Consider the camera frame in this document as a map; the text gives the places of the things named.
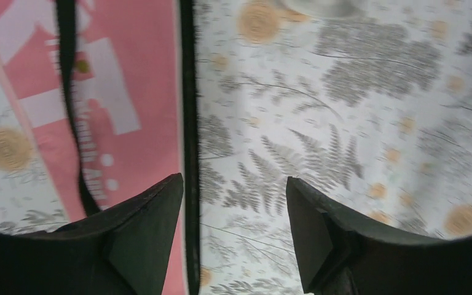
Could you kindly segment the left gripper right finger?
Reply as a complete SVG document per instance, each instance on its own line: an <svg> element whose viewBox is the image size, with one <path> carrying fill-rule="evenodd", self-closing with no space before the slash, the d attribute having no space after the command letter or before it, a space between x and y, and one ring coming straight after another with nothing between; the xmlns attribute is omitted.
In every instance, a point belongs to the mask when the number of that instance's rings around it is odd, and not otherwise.
<svg viewBox="0 0 472 295"><path fill-rule="evenodd" d="M305 293L472 294L472 236L388 226L299 178L288 178L286 200Z"/></svg>

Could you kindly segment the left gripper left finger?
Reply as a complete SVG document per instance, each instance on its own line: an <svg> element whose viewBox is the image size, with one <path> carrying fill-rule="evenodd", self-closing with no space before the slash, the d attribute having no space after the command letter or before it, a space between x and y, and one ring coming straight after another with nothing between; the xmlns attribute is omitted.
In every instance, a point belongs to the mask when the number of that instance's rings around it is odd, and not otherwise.
<svg viewBox="0 0 472 295"><path fill-rule="evenodd" d="M0 233L0 294L160 294L182 197L177 173L56 231Z"/></svg>

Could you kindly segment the pink racket bag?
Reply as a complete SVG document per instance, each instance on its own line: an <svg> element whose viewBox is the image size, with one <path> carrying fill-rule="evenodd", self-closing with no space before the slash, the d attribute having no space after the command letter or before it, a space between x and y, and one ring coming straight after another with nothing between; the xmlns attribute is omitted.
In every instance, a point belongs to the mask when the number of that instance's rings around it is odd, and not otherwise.
<svg viewBox="0 0 472 295"><path fill-rule="evenodd" d="M177 1L0 1L0 233L182 177ZM160 294L188 294L183 198Z"/></svg>

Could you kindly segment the black shuttlecock tube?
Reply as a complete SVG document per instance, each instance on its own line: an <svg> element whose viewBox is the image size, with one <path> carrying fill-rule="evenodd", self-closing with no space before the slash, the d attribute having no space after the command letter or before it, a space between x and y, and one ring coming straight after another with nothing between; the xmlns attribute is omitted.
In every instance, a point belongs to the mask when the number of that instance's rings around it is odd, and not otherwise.
<svg viewBox="0 0 472 295"><path fill-rule="evenodd" d="M347 18L360 15L368 1L356 0L283 0L287 8L314 18Z"/></svg>

